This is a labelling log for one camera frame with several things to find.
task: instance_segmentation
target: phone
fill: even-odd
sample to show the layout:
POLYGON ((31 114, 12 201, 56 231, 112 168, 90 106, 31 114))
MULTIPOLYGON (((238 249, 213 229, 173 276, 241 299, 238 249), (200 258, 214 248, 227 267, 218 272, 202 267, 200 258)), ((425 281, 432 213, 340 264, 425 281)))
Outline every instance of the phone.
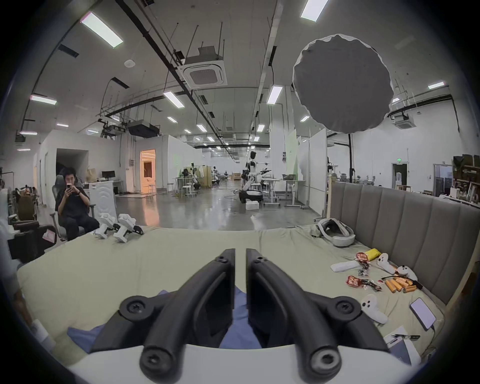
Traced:
POLYGON ((420 298, 416 299, 410 304, 410 309, 413 311, 413 314, 417 317, 425 331, 428 331, 435 320, 437 320, 432 311, 430 311, 427 305, 420 298))

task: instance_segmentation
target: gray floor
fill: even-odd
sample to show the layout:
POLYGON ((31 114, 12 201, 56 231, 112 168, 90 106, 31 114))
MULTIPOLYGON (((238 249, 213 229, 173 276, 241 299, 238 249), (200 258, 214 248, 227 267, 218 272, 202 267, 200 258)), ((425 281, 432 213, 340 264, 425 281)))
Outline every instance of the gray floor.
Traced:
POLYGON ((293 225, 312 224, 317 215, 311 209, 277 206, 247 211, 230 183, 220 189, 200 190, 193 198, 178 199, 171 193, 161 193, 144 199, 117 198, 117 214, 128 213, 139 225, 164 228, 212 230, 259 230, 293 225))

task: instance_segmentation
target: white game controller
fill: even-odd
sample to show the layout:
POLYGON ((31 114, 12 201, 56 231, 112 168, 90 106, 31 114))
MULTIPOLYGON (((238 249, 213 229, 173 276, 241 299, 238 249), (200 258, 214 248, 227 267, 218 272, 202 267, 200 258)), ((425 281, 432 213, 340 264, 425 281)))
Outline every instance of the white game controller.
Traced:
POLYGON ((377 259, 377 265, 382 268, 384 271, 387 271, 389 274, 393 275, 395 273, 395 268, 388 262, 388 255, 382 253, 377 259))
POLYGON ((410 280, 418 280, 417 275, 406 265, 401 265, 396 269, 397 273, 401 276, 405 276, 409 278, 410 280))
POLYGON ((373 293, 370 293, 363 298, 361 301, 361 310, 377 323, 385 324, 388 321, 388 316, 385 313, 380 312, 377 308, 377 297, 373 293))

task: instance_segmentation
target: black cable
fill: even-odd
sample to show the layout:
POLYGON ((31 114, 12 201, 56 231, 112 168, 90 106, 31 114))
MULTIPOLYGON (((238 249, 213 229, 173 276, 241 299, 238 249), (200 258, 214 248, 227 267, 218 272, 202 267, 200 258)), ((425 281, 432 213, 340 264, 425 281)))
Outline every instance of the black cable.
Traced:
POLYGON ((107 93, 108 85, 110 84, 111 81, 112 81, 112 79, 110 79, 108 81, 107 86, 105 87, 105 92, 103 93, 102 104, 100 105, 100 116, 102 115, 103 99, 105 98, 105 94, 107 93))

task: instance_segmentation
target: vr headset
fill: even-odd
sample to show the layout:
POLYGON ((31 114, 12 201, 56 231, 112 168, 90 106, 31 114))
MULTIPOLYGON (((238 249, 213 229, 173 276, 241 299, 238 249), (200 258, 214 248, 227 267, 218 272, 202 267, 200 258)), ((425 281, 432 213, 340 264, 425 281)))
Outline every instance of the vr headset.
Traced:
POLYGON ((336 247, 348 247, 355 241, 352 228, 337 219, 322 219, 318 222, 317 228, 320 231, 320 237, 325 237, 336 247))

